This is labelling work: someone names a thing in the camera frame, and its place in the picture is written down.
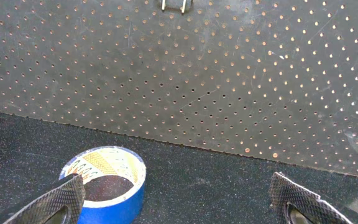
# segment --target tape roll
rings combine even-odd
[[[85,200],[79,224],[125,224],[131,223],[139,214],[144,197],[146,166],[136,153],[117,146],[89,149],[70,160],[59,179],[72,173],[81,174],[84,184],[107,175],[126,178],[133,184],[126,193],[111,200]]]

